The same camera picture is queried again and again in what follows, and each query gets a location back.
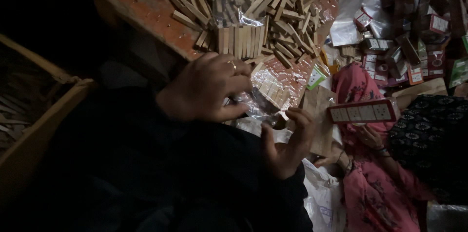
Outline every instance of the bundle of sticks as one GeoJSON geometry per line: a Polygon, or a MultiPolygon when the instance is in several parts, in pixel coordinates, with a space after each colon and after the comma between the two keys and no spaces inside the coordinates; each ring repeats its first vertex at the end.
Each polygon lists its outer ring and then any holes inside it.
{"type": "Polygon", "coordinates": [[[71,87],[0,43],[0,156],[71,87]]]}
{"type": "Polygon", "coordinates": [[[251,60],[274,55],[286,67],[319,56],[317,0],[171,0],[173,18],[201,32],[194,47],[251,60]]]}

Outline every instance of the wooden table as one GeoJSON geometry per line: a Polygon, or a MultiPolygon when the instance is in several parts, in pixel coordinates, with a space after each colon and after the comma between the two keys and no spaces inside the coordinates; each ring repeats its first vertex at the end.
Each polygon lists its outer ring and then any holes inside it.
{"type": "MultiPolygon", "coordinates": [[[[109,15],[115,13],[138,30],[150,33],[188,61],[193,61],[202,55],[192,49],[199,33],[172,19],[174,6],[169,0],[94,1],[98,12],[108,22],[112,21],[109,15]]],[[[322,13],[334,19],[338,9],[336,0],[320,0],[320,3],[322,13]]],[[[332,22],[329,20],[319,29],[320,45],[328,35],[332,22]]]]}

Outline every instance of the woman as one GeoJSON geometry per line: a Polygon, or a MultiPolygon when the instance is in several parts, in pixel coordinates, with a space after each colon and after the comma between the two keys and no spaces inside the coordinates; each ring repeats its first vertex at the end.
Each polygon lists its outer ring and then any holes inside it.
{"type": "MultiPolygon", "coordinates": [[[[333,91],[338,103],[383,98],[374,80],[356,62],[335,74],[333,91]]],[[[351,231],[419,231],[413,199],[436,199],[433,194],[438,200],[454,199],[448,196],[450,186],[457,183],[466,188],[466,182],[448,174],[455,171],[454,165],[462,164],[448,165],[447,158],[461,158],[454,157],[442,140],[454,138],[449,134],[466,125],[467,101],[447,96],[402,96],[397,102],[400,109],[408,110],[396,124],[343,125],[344,150],[334,144],[334,156],[315,164],[338,162],[345,170],[344,197],[351,231]],[[450,133],[444,133],[447,128],[451,128],[450,133]]],[[[460,196],[460,189],[451,191],[460,196]]]]}

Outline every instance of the plastic bag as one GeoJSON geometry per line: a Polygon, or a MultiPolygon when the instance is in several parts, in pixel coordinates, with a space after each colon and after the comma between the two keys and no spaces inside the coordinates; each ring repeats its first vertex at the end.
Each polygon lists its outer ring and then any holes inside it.
{"type": "Polygon", "coordinates": [[[427,231],[468,231],[468,207],[433,203],[427,207],[427,231]]]}
{"type": "Polygon", "coordinates": [[[304,208],[313,223],[313,232],[342,232],[346,225],[346,209],[341,204],[343,194],[338,178],[320,171],[307,159],[302,163],[308,193],[304,208]]]}
{"type": "Polygon", "coordinates": [[[258,8],[261,2],[263,0],[213,0],[213,18],[218,28],[231,25],[259,27],[264,25],[266,15],[265,10],[258,8]]]}

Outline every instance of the sleeve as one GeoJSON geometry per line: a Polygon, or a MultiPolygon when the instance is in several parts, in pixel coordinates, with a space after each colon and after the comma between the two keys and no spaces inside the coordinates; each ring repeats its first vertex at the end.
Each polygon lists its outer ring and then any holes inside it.
{"type": "Polygon", "coordinates": [[[271,175],[261,177],[259,193],[262,195],[264,223],[273,231],[312,231],[313,224],[304,208],[307,190],[304,186],[305,170],[301,163],[296,173],[286,180],[271,175]]]}

